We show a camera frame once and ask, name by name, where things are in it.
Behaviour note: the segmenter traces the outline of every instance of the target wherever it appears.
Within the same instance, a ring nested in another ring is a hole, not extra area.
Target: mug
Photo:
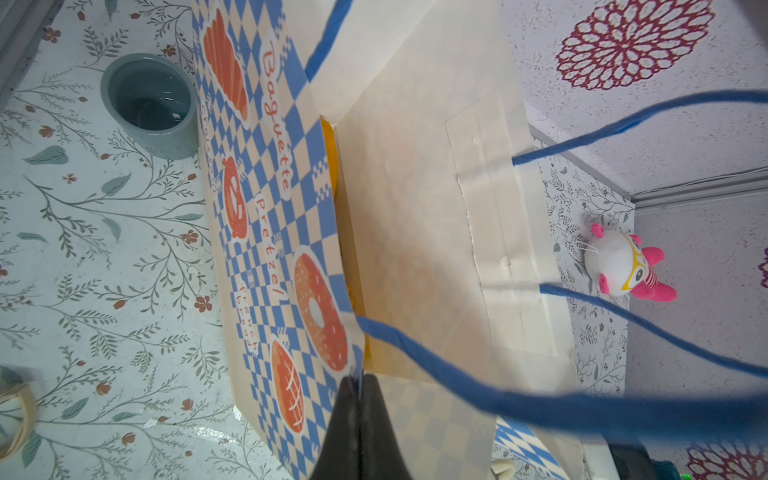
[[[197,151],[197,96],[181,68],[158,55],[134,53],[113,61],[101,77],[101,100],[125,133],[168,160]]]

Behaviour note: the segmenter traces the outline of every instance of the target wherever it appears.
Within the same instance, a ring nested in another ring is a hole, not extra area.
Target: table surface
[[[233,414],[204,174],[143,151],[99,95],[127,53],[190,71],[190,34],[184,3],[67,0],[0,114],[0,379],[39,406],[3,478],[289,478]],[[597,293],[576,239],[630,231],[634,206],[563,157],[540,165],[563,282]],[[622,393],[625,321],[570,305],[579,389]],[[17,415],[0,409],[0,437]]]

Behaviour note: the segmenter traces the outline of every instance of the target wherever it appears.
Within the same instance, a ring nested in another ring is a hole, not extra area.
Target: blue and white checkered object
[[[526,424],[499,417],[495,443],[547,475],[568,480],[568,474]]]
[[[200,121],[252,407],[273,453],[307,478],[339,380],[360,375],[365,342],[344,281],[323,132],[280,0],[196,0],[193,12]],[[298,258],[316,268],[315,290],[295,291]],[[306,295],[317,300],[303,318]],[[328,305],[342,330],[333,358]]]

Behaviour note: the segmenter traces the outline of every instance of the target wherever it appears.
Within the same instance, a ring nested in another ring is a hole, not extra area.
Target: beige curved handle
[[[16,453],[32,434],[35,422],[38,421],[38,406],[35,403],[35,397],[29,389],[29,385],[20,384],[0,393],[0,405],[8,400],[18,399],[22,404],[22,426],[18,428],[16,435],[11,440],[11,445],[0,450],[0,463],[3,463],[8,457]]]

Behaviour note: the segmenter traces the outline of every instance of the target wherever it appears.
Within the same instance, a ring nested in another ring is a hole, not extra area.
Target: pink and white stuffed animal
[[[664,260],[661,248],[640,249],[640,237],[592,225],[595,238],[584,251],[584,265],[591,279],[606,295],[629,292],[639,299],[673,302],[677,291],[659,281],[654,265]]]

